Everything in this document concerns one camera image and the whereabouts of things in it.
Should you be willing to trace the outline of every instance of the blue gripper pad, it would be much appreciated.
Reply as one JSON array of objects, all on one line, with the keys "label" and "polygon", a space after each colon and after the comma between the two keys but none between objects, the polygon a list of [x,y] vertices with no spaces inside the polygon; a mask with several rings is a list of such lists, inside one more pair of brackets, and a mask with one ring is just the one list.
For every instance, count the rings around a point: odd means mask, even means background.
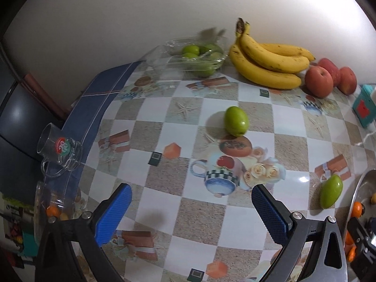
[{"label": "blue gripper pad", "polygon": [[110,198],[102,201],[95,210],[94,217],[99,216],[99,218],[95,225],[94,237],[99,247],[111,240],[131,201],[131,187],[128,184],[120,184]]},{"label": "blue gripper pad", "polygon": [[291,219],[286,216],[283,217],[278,210],[283,210],[285,212],[285,210],[288,211],[288,209],[283,203],[276,201],[262,184],[253,187],[251,198],[257,213],[260,215],[273,241],[276,244],[285,246],[288,241],[288,232],[292,228],[292,221],[289,226],[289,221]]}]

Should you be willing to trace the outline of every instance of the banana bunch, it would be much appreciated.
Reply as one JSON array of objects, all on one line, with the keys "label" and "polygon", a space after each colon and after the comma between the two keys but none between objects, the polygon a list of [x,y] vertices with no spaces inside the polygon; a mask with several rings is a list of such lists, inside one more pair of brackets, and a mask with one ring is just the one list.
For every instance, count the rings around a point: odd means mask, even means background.
[{"label": "banana bunch", "polygon": [[293,89],[301,84],[294,73],[309,66],[315,57],[308,50],[293,45],[257,43],[249,36],[249,23],[239,18],[236,24],[236,41],[229,57],[241,75],[256,84]]}]

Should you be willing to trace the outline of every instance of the plastic container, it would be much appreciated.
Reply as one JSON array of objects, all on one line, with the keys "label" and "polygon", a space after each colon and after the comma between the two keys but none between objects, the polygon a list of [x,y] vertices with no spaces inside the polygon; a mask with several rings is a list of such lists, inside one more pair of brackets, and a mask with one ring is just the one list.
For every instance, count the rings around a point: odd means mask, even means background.
[{"label": "plastic container", "polygon": [[[182,50],[187,45],[200,47],[200,56],[196,59],[182,57]],[[146,58],[148,66],[161,74],[163,71],[176,69],[193,76],[205,78],[212,76],[223,64],[228,54],[228,39],[218,36],[215,40],[204,41],[199,37],[180,38],[156,47]]]},{"label": "plastic container", "polygon": [[52,191],[43,182],[38,182],[34,204],[34,238],[39,245],[48,215],[55,214],[58,219],[72,219],[74,202],[61,194]]}]

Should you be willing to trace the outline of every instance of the table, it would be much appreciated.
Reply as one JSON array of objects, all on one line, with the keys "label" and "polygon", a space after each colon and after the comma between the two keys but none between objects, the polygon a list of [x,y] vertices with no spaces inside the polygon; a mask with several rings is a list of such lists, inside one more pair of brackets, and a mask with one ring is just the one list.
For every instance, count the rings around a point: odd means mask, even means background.
[{"label": "table", "polygon": [[[63,128],[83,141],[85,164],[50,182],[72,197],[80,188],[76,215],[93,211],[120,183],[132,187],[119,231],[103,246],[126,281],[258,281],[281,246],[252,205],[255,184],[291,212],[336,216],[344,229],[356,180],[376,163],[376,140],[367,136],[376,128],[360,126],[355,97],[254,86],[230,66],[209,81],[178,71],[156,75],[144,63],[117,67],[93,80]],[[230,106],[250,120],[235,140],[223,129]],[[325,178],[317,167],[341,154],[351,177],[335,205],[322,210]],[[129,240],[121,231],[150,233]]]}]

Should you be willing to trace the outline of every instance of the glass cup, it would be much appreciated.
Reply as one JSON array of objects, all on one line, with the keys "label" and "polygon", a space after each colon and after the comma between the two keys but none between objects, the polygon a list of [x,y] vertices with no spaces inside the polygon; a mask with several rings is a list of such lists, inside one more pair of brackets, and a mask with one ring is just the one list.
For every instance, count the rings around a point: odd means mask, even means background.
[{"label": "glass cup", "polygon": [[[73,171],[81,162],[82,145],[80,142],[66,137],[54,124],[48,124],[42,131],[36,146],[36,152],[43,156],[41,170],[44,176],[58,177],[65,171]],[[61,166],[61,169],[48,174],[46,163],[53,162]]]}]

